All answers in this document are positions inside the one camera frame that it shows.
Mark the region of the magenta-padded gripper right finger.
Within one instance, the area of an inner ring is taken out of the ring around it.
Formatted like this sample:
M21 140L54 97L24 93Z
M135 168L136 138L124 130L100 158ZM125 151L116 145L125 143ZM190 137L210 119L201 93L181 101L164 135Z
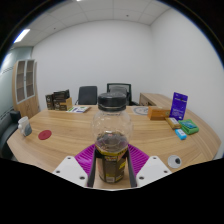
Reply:
M171 174L169 168L158 156L148 156L131 144L128 145L127 162L131 188L146 186Z

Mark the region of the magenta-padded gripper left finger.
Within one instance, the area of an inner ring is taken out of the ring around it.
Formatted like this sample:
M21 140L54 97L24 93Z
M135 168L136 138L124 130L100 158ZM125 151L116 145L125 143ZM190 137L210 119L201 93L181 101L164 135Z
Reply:
M93 188L96 180L97 152L90 145L76 156L66 156L53 174L84 188Z

